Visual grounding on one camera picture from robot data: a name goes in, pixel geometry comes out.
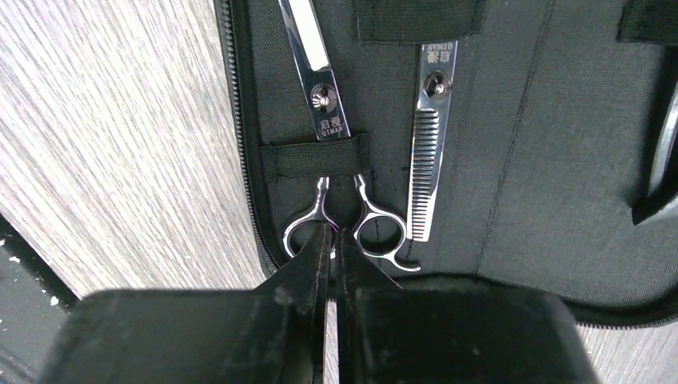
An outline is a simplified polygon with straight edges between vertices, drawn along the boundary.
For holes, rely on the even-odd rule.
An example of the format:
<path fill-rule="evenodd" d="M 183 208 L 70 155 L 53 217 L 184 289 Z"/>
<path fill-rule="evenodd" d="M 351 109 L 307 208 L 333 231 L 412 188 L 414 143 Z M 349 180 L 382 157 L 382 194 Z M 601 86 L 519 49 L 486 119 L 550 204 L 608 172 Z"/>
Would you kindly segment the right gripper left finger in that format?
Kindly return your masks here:
<path fill-rule="evenodd" d="M 252 290 L 107 290 L 58 333 L 42 383 L 320 383 L 333 232 Z"/>

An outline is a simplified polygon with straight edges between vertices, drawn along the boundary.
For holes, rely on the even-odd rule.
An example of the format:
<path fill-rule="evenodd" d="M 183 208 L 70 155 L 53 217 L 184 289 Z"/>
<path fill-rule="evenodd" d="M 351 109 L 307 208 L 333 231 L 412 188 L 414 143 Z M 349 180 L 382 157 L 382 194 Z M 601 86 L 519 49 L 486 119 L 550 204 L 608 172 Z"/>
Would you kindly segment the black hair clip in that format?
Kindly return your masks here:
<path fill-rule="evenodd" d="M 648 196 L 632 208 L 635 226 L 677 217 L 677 175 L 669 165 L 677 154 L 677 86 L 674 87 L 652 157 Z"/>

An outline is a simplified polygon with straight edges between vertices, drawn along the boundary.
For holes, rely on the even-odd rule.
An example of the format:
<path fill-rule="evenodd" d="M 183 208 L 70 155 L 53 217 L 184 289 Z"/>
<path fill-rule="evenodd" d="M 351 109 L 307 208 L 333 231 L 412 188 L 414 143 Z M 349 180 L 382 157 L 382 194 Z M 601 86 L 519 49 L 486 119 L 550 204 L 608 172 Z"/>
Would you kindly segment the black zipper tool case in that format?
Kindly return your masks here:
<path fill-rule="evenodd" d="M 405 214 L 421 46 L 457 40 L 427 242 L 407 287 L 478 278 L 561 296 L 584 324 L 677 319 L 677 217 L 635 226 L 677 86 L 674 1 L 317 1 L 352 137 L 313 131 L 276 1 L 217 1 L 217 28 L 261 267 L 327 174 L 351 226 L 353 174 Z"/>

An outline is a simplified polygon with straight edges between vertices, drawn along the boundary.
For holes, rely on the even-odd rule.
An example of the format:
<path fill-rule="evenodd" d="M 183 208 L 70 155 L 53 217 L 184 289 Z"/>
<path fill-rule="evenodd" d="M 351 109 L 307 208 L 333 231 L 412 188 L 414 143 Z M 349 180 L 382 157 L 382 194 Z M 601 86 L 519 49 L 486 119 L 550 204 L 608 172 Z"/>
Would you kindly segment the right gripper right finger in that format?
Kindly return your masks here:
<path fill-rule="evenodd" d="M 348 230 L 335 246 L 341 382 L 596 382 L 559 298 L 475 282 L 406 290 Z"/>

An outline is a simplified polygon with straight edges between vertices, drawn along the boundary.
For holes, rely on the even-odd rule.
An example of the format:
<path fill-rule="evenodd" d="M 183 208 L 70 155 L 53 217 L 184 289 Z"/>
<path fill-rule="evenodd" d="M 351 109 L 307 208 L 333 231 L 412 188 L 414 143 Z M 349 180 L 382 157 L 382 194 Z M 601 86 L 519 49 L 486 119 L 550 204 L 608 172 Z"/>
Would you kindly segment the silver thinning scissors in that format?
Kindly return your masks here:
<path fill-rule="evenodd" d="M 458 41 L 421 46 L 409 167 L 407 238 L 427 242 L 445 151 Z"/>

